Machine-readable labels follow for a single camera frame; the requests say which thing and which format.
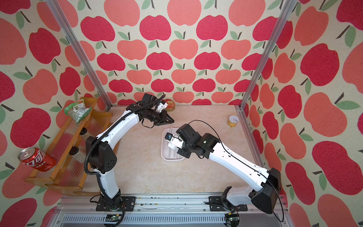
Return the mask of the white wipe cloth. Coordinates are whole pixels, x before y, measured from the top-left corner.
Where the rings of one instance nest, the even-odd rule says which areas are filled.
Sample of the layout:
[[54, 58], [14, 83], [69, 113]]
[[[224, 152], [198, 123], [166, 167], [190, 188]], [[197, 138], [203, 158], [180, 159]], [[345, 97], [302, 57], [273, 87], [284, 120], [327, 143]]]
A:
[[178, 150], [178, 147], [171, 142], [168, 142], [168, 147], [172, 150]]

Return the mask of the white rectangular tray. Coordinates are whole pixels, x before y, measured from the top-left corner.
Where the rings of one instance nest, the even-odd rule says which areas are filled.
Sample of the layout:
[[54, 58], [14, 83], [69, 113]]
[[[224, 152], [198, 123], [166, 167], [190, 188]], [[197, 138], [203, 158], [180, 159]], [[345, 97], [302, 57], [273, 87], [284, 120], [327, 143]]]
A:
[[165, 139], [165, 136], [167, 133], [172, 133], [176, 135], [176, 131], [178, 128], [168, 128], [165, 129], [162, 133], [162, 145], [161, 145], [161, 157], [165, 161], [169, 162], [177, 162], [177, 161], [183, 161], [185, 157], [177, 154], [177, 150], [173, 150], [168, 146], [169, 141]]

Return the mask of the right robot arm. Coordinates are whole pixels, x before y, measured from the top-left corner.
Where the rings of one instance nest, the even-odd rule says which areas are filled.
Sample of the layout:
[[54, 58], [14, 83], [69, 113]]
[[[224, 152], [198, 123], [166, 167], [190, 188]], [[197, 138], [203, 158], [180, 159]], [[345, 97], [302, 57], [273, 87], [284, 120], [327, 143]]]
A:
[[221, 196], [221, 203], [227, 210], [235, 210], [242, 204], [253, 204], [260, 211], [272, 214], [281, 192], [281, 173], [275, 168], [270, 170], [249, 162], [231, 151], [217, 137], [206, 133], [202, 137], [194, 133], [192, 137], [179, 136], [183, 141], [179, 151], [187, 156], [195, 153], [208, 160], [219, 163], [244, 180], [249, 186], [227, 187]]

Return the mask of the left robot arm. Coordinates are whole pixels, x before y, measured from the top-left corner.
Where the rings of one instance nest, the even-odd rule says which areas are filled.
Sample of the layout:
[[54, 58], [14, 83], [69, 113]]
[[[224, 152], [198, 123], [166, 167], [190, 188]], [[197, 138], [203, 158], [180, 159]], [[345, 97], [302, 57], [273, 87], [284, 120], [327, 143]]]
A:
[[113, 151], [122, 137], [135, 125], [149, 120], [153, 126], [174, 123], [165, 110], [168, 104], [151, 94], [145, 94], [141, 101], [130, 104], [122, 116], [97, 136], [89, 136], [86, 140], [86, 158], [84, 171], [87, 175], [95, 175], [103, 198], [112, 206], [121, 205], [121, 192], [115, 179], [114, 167], [117, 157]]

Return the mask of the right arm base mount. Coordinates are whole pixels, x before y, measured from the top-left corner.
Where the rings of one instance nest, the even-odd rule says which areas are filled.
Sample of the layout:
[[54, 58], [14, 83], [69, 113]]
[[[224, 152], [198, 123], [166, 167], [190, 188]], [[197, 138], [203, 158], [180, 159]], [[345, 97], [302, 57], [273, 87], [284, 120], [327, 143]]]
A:
[[208, 201], [205, 202], [209, 206], [210, 211], [225, 211], [228, 213], [237, 213], [238, 211], [247, 211], [246, 204], [240, 204], [238, 206], [232, 205], [223, 196], [209, 196]]

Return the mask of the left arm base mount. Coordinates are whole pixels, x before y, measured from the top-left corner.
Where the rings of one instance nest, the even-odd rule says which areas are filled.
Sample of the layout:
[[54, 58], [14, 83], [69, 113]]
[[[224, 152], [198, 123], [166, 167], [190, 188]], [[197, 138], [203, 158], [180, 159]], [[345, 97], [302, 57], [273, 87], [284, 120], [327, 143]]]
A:
[[101, 196], [101, 198], [97, 202], [96, 211], [104, 211], [104, 212], [111, 212], [111, 211], [117, 211], [121, 212], [122, 209], [125, 211], [133, 211], [134, 205], [135, 205], [135, 196], [121, 196], [120, 200], [110, 202], [107, 198], [104, 196]]

